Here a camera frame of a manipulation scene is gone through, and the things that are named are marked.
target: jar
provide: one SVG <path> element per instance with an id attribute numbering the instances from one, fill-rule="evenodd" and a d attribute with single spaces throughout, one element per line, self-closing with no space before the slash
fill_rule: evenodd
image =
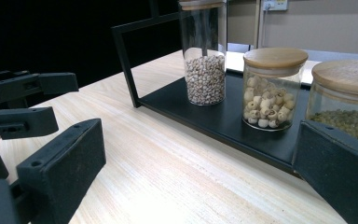
<path id="1" fill-rule="evenodd" d="M 308 53 L 301 49 L 264 48 L 246 52 L 243 59 L 242 120 L 263 131 L 289 128 Z"/>
<path id="2" fill-rule="evenodd" d="M 306 119 L 358 138 L 358 61 L 318 63 L 312 75 Z"/>
<path id="3" fill-rule="evenodd" d="M 226 96 L 227 0 L 179 1 L 187 97 L 213 105 Z"/>

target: black wall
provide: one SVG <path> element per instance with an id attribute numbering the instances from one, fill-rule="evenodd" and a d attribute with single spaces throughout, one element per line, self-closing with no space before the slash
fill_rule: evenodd
<path id="1" fill-rule="evenodd" d="M 0 0 L 0 71 L 73 72 L 80 87 L 122 71 L 110 27 L 151 17 L 147 0 Z M 161 15 L 176 0 L 159 0 Z M 132 65 L 181 48 L 178 21 L 124 35 Z M 30 97 L 34 105 L 51 97 Z"/>

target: metal frame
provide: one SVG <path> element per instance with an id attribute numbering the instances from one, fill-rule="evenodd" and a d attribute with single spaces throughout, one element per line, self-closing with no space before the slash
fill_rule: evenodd
<path id="1" fill-rule="evenodd" d="M 160 16 L 157 1 L 158 0 L 149 0 L 150 13 L 152 18 L 143 21 L 136 21 L 119 26 L 114 26 L 111 28 L 113 38 L 115 39 L 118 58 L 120 59 L 121 67 L 123 69 L 124 76 L 127 81 L 127 85 L 129 87 L 132 104 L 134 107 L 141 106 L 141 103 L 139 102 L 138 92 L 136 90 L 135 81 L 133 79 L 133 75 L 131 71 L 130 60 L 123 40 L 123 34 L 130 31 L 135 31 L 146 27 L 158 25 L 163 22 L 174 21 L 179 19 L 179 12 Z"/>

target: wooden table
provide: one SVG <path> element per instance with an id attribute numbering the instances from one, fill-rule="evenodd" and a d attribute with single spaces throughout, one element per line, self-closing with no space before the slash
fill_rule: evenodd
<path id="1" fill-rule="evenodd" d="M 178 51 L 133 68 L 139 95 L 182 77 L 182 61 Z M 66 128 L 103 122 L 107 164 L 71 223 L 345 223 L 305 181 L 134 108 L 122 73 L 41 106 L 53 106 L 60 130 L 0 141 L 9 182 L 17 179 L 16 164 Z"/>

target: white wall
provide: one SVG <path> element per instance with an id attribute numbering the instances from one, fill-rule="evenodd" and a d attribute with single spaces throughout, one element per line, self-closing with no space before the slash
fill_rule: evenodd
<path id="1" fill-rule="evenodd" d="M 235 7 L 237 1 L 241 7 L 229 8 L 228 27 L 231 23 L 236 23 L 232 27 L 237 27 L 238 23 L 247 24 L 244 22 L 251 20 L 248 11 L 251 7 L 247 5 L 255 5 L 255 1 L 232 0 L 228 6 Z M 263 29 L 261 18 L 260 32 L 265 31 L 264 47 L 358 53 L 358 0 L 289 0 L 287 11 L 270 11 L 264 24 Z M 253 30 L 253 24 L 234 31 L 228 29 L 228 41 L 249 43 L 246 36 Z"/>

